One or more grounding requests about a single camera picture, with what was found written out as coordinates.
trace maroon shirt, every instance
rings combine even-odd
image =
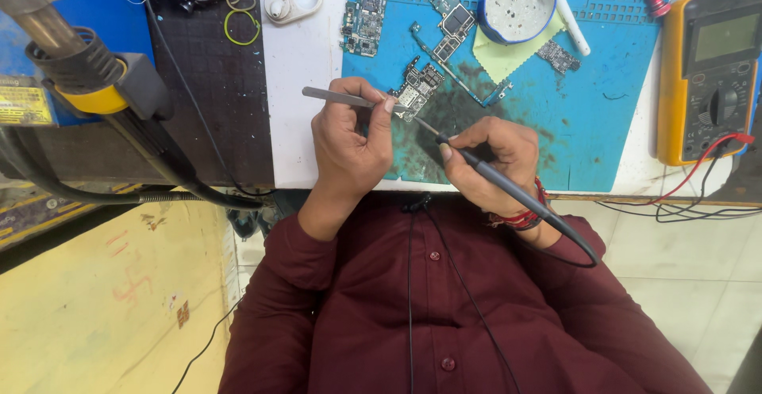
[[[609,269],[519,250],[462,198],[429,204],[523,394],[710,393]],[[219,392],[409,392],[408,234],[415,392],[516,392],[421,211],[370,196],[330,242],[275,225],[230,327]],[[565,220],[600,255],[583,218]],[[584,261],[567,238],[548,250]]]

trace white table surface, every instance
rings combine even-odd
[[[302,96],[302,87],[328,88],[341,77],[343,52],[339,26],[346,0],[323,0],[310,17],[286,25],[276,25],[262,13],[267,100],[273,146],[275,187],[312,188],[318,177],[312,147],[310,120],[322,108],[322,101]],[[687,167],[666,167],[655,158],[658,72],[662,39],[656,42],[645,76],[633,122],[624,146],[612,190],[595,194],[659,196],[678,185],[689,172]],[[706,194],[718,190],[730,175],[732,160],[719,160],[707,183]],[[697,196],[709,164],[702,164],[691,182],[675,196]],[[451,185],[433,185],[397,179],[382,180],[377,190],[455,191]],[[568,190],[559,194],[591,194]]]

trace fingernail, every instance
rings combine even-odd
[[[442,158],[444,161],[449,161],[452,158],[452,148],[446,142],[439,145],[439,151],[442,152]]]
[[[384,108],[384,109],[385,109],[387,112],[391,113],[391,112],[392,112],[392,110],[394,110],[394,98],[388,98],[387,100],[385,100],[385,101],[383,102],[383,108]]]

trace person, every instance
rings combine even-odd
[[[526,209],[449,146],[446,176],[462,196],[369,194],[393,162],[395,98],[358,77],[330,89],[376,103],[367,137],[348,105],[312,120],[318,180],[266,239],[219,392],[710,392],[605,264],[529,250],[587,262],[545,222],[492,227],[487,213],[510,222]],[[532,129],[485,117],[450,139],[482,142],[542,199]],[[603,255],[585,219],[563,218]]]

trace green circuit board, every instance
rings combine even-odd
[[[362,56],[376,55],[381,39],[386,0],[347,1],[339,46],[346,52]]]

